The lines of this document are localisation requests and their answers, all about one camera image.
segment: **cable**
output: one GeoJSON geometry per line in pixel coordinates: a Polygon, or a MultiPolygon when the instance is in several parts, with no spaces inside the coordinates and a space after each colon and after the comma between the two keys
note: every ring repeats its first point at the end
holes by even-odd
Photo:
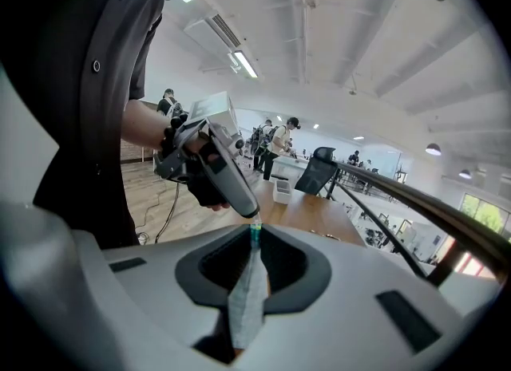
{"type": "MultiPolygon", "coordinates": [[[[149,212],[149,209],[157,207],[158,205],[160,205],[160,195],[167,191],[167,185],[166,185],[165,181],[163,181],[163,185],[164,185],[165,189],[163,191],[161,191],[161,192],[158,192],[158,198],[157,198],[158,202],[156,202],[154,205],[151,205],[150,207],[148,207],[145,210],[145,213],[144,213],[144,223],[142,225],[139,225],[138,227],[135,227],[135,231],[139,227],[144,227],[145,224],[147,223],[147,213],[149,212]]],[[[141,245],[145,245],[149,241],[149,235],[148,235],[147,232],[139,232],[139,233],[137,233],[137,236],[138,236],[138,241],[141,243],[141,245]]]]}
{"type": "Polygon", "coordinates": [[[158,235],[156,235],[156,238],[154,239],[154,243],[158,243],[158,239],[163,234],[165,229],[167,229],[168,223],[170,222],[170,219],[172,219],[172,216],[174,215],[174,211],[176,210],[178,196],[179,196],[179,184],[177,184],[177,186],[176,186],[176,196],[174,197],[174,204],[172,205],[172,209],[168,213],[168,217],[167,217],[167,220],[165,221],[164,226],[160,229],[160,231],[158,232],[158,235]]]}

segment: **black office chair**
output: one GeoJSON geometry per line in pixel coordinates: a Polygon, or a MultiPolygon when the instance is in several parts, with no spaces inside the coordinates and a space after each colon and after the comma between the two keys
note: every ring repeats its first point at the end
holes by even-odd
{"type": "Polygon", "coordinates": [[[321,188],[337,171],[337,164],[332,157],[335,148],[319,147],[309,160],[307,169],[295,185],[295,189],[311,195],[318,195],[321,188]]]}

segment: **wooden table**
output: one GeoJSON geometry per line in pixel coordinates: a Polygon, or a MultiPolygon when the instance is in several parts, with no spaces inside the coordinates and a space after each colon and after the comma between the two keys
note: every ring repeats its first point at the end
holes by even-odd
{"type": "MultiPolygon", "coordinates": [[[[298,190],[292,190],[288,205],[277,203],[273,200],[273,185],[269,181],[261,181],[253,189],[263,223],[294,227],[317,235],[331,235],[343,242],[366,247],[341,203],[298,190]]],[[[242,218],[231,209],[215,222],[214,227],[252,222],[252,219],[242,218]]]]}

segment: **white box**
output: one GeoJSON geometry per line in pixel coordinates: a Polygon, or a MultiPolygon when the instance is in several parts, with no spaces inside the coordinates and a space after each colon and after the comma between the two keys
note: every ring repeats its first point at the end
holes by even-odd
{"type": "Polygon", "coordinates": [[[287,205],[291,199],[291,191],[292,189],[289,181],[275,180],[275,185],[273,186],[273,200],[287,205]]]}

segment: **wooden floor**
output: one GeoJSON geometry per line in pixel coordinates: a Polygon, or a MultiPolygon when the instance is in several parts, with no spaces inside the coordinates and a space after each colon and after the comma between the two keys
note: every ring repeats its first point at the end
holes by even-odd
{"type": "MultiPolygon", "coordinates": [[[[262,175],[252,174],[248,166],[240,166],[248,183],[253,186],[262,180],[262,175]]],[[[128,208],[137,233],[145,232],[149,236],[147,243],[154,243],[158,231],[164,226],[176,194],[176,183],[162,180],[153,173],[153,163],[135,163],[121,165],[128,208]],[[144,215],[148,207],[146,222],[144,215]]],[[[167,229],[160,237],[160,242],[187,238],[206,232],[221,219],[227,210],[214,212],[201,207],[186,185],[180,185],[176,210],[167,229]]]]}

